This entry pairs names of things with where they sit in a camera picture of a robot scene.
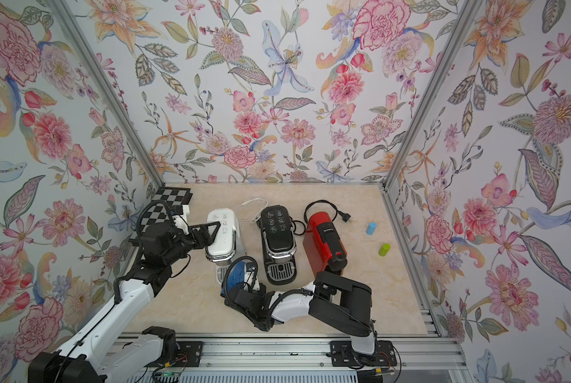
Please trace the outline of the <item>white coffee machine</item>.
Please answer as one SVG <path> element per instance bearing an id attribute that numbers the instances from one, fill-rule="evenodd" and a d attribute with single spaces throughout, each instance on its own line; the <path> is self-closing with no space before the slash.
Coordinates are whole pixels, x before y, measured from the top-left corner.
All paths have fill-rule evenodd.
<path id="1" fill-rule="evenodd" d="M 214 221 L 220 222 L 221 228 L 215 242 L 206 248 L 205 255 L 215 265 L 216 279 L 221 283 L 228 266 L 247 255 L 247 249 L 242 239 L 239 219 L 233 210 L 226 207 L 213 210 L 207 216 L 207 223 Z"/>

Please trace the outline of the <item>blue microfiber cloth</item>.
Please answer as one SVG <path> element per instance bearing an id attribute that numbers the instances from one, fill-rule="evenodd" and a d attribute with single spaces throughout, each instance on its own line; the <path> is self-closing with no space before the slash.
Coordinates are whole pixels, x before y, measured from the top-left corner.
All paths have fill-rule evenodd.
<path id="1" fill-rule="evenodd" d="M 233 287 L 236 287 L 238 284 L 246 281 L 246 274 L 247 274 L 247 262 L 241 261 L 237 263 L 233 263 L 231 265 L 230 273 L 225 278 L 225 288 L 226 291 L 229 291 Z"/>

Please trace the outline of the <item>black coffee machine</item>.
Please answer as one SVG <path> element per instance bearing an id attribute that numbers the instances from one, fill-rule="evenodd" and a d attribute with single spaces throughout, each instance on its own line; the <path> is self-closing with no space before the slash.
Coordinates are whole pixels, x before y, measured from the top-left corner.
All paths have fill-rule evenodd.
<path id="1" fill-rule="evenodd" d="M 282 205 L 265 207 L 260 213 L 258 227 L 268 282 L 276 286 L 292 283 L 297 276 L 297 245 L 288 210 Z"/>

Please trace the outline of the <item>red coffee machine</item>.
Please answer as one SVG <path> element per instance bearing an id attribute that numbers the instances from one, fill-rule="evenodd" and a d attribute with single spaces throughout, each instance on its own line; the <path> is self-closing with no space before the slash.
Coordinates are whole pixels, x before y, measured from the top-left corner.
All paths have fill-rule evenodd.
<path id="1" fill-rule="evenodd" d="M 314 275 L 322 271 L 342 275 L 348 264 L 347 252 L 327 212 L 309 218 L 303 246 Z"/>

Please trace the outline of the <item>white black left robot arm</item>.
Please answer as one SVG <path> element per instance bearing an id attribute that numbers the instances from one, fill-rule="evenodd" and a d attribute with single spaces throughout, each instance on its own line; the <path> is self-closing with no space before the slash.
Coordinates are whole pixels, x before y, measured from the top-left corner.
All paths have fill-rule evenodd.
<path id="1" fill-rule="evenodd" d="M 192 250 L 215 242 L 219 222 L 177 228 L 173 220 L 137 231 L 140 253 L 124 277 L 116 279 L 109 303 L 82 330 L 52 353 L 30 363 L 31 382 L 124 382 L 148 365 L 169 367 L 183 357 L 175 331 L 149 327 L 115 354 L 109 351 L 126 327 L 171 279 L 173 265 Z"/>

